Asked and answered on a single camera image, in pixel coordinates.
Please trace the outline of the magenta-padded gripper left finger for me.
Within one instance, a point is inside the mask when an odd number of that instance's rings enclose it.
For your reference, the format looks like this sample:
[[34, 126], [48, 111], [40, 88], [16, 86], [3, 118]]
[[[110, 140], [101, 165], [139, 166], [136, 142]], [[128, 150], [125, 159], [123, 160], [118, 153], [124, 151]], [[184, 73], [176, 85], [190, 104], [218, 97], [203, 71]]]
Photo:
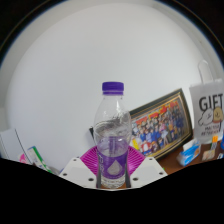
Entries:
[[96, 189], [98, 177], [97, 147], [89, 149], [80, 158], [72, 158], [60, 173], [60, 177], [78, 186]]

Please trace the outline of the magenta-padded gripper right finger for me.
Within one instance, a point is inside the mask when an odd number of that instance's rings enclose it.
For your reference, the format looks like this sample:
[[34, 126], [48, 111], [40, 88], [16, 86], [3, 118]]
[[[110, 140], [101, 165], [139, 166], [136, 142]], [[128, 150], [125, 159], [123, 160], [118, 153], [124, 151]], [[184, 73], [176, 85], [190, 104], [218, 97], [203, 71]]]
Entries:
[[166, 176], [167, 173], [154, 157], [145, 157], [135, 148], [129, 147], [126, 171], [128, 188], [140, 188]]

